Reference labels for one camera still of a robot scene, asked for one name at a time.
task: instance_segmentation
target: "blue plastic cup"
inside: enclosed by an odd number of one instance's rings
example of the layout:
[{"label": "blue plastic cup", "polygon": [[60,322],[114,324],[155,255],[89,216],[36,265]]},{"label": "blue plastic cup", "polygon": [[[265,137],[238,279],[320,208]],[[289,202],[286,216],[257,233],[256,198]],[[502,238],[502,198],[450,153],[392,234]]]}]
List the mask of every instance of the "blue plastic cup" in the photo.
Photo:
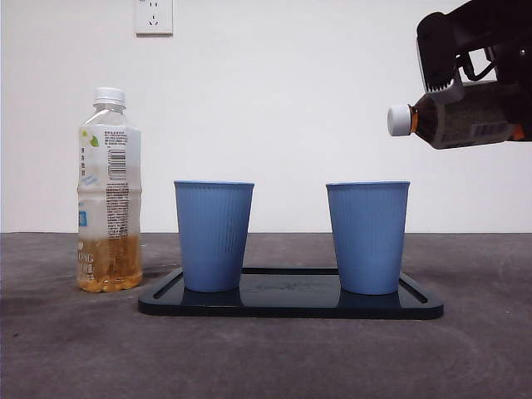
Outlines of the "blue plastic cup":
[{"label": "blue plastic cup", "polygon": [[254,184],[177,180],[174,185],[185,286],[203,293],[237,288]]},{"label": "blue plastic cup", "polygon": [[327,185],[340,284],[382,295],[399,287],[409,181]]}]

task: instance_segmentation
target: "electrical socket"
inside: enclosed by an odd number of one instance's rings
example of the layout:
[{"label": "electrical socket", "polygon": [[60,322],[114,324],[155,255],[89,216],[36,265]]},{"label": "electrical socket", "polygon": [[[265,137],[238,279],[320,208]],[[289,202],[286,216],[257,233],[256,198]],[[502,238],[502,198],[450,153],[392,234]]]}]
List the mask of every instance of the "electrical socket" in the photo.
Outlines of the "electrical socket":
[{"label": "electrical socket", "polygon": [[173,27],[173,0],[135,0],[137,35],[171,35]]}]

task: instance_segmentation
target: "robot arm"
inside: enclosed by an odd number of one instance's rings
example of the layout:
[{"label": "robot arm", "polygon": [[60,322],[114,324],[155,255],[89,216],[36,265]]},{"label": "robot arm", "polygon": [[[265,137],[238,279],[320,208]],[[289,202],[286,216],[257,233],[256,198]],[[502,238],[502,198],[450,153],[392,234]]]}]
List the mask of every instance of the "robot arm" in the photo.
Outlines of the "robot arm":
[{"label": "robot arm", "polygon": [[[460,101],[461,72],[479,81],[495,69],[503,85],[517,83],[520,93],[503,99],[509,123],[523,126],[532,140],[532,2],[472,0],[456,10],[434,12],[417,27],[417,49],[426,94],[436,103]],[[470,52],[484,49],[490,62],[476,74]]]}]

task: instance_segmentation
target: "black tray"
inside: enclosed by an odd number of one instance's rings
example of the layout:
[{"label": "black tray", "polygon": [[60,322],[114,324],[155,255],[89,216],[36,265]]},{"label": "black tray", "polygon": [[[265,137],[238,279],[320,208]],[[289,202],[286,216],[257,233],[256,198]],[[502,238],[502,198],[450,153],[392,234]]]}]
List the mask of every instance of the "black tray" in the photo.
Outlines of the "black tray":
[{"label": "black tray", "polygon": [[240,287],[197,293],[183,284],[177,268],[139,297],[139,311],[165,316],[266,318],[430,319],[443,315],[443,302],[401,274],[389,295],[359,295],[340,288],[337,268],[243,268]]}]

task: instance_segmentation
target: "bottle cap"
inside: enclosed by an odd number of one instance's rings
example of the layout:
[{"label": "bottle cap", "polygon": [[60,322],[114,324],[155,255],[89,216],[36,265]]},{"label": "bottle cap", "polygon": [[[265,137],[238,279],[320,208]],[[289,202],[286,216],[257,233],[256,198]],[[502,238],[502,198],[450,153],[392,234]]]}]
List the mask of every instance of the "bottle cap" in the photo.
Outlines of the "bottle cap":
[{"label": "bottle cap", "polygon": [[388,109],[388,132],[390,135],[410,135],[411,118],[409,105],[391,106]]},{"label": "bottle cap", "polygon": [[97,87],[94,90],[95,104],[117,104],[126,108],[126,96],[120,89],[114,87]]}]

